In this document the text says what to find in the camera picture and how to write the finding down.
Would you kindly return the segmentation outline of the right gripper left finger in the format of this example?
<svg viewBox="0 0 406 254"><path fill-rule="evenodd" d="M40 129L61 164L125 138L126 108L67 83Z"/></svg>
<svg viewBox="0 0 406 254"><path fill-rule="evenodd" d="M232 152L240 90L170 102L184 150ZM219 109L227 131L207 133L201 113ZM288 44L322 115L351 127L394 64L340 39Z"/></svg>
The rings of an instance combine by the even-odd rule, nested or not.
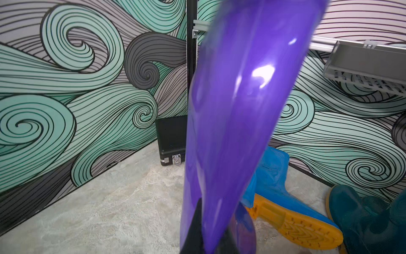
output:
<svg viewBox="0 0 406 254"><path fill-rule="evenodd" d="M204 254L204 240L202 235L202 199L199 199L188 230L186 240L180 254Z"/></svg>

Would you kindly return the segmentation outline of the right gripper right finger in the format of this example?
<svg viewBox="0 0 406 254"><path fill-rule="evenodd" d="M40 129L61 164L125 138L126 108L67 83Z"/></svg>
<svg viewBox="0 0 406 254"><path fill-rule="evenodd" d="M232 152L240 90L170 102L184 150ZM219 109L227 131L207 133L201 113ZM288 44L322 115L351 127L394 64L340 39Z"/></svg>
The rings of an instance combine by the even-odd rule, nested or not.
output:
<svg viewBox="0 0 406 254"><path fill-rule="evenodd" d="M218 243L217 254L240 254L240 250L236 245L233 235L227 228Z"/></svg>

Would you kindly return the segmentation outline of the small blue boot orange sole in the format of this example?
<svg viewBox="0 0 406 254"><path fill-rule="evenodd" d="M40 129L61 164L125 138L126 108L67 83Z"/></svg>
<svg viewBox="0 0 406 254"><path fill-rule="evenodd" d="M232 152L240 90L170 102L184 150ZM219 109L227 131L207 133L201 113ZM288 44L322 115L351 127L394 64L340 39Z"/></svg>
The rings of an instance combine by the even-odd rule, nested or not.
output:
<svg viewBox="0 0 406 254"><path fill-rule="evenodd" d="M332 220L292 196L285 188L289 155L267 147L241 202L252 219L262 218L289 241L315 250L343 243L343 233Z"/></svg>

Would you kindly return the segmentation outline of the teal boot back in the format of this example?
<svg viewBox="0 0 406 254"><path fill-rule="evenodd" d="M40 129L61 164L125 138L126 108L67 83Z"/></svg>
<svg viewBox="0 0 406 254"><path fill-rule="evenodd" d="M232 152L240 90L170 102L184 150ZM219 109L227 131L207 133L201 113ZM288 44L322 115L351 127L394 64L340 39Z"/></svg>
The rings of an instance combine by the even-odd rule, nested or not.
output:
<svg viewBox="0 0 406 254"><path fill-rule="evenodd" d="M347 185L334 186L326 197L329 219L343 233L341 254L404 254L406 192L391 203L375 196L360 197Z"/></svg>

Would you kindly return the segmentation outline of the purple boot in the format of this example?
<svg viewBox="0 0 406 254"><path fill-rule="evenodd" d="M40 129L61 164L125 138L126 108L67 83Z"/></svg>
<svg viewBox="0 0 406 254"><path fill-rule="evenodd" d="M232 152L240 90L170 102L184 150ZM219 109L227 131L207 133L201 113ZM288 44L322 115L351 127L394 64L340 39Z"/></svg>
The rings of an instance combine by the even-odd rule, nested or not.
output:
<svg viewBox="0 0 406 254"><path fill-rule="evenodd" d="M199 199L213 254L267 147L327 1L222 1L188 105L180 248Z"/></svg>

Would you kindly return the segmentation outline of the black case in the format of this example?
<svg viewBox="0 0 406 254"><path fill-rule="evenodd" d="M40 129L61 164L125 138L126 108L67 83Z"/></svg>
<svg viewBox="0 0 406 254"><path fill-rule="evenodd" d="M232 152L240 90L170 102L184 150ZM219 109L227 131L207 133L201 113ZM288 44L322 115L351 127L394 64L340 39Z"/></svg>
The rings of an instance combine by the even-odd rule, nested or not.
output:
<svg viewBox="0 0 406 254"><path fill-rule="evenodd" d="M155 127L161 165L180 165L186 158L187 116L156 119Z"/></svg>

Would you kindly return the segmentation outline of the black wall shelf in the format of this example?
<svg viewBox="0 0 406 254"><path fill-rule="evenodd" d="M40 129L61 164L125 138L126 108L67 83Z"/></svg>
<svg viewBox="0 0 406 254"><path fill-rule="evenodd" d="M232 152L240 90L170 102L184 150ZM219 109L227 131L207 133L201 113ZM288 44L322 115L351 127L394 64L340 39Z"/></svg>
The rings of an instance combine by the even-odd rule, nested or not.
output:
<svg viewBox="0 0 406 254"><path fill-rule="evenodd" d="M375 41L337 41L325 64L324 76L405 97L406 49Z"/></svg>

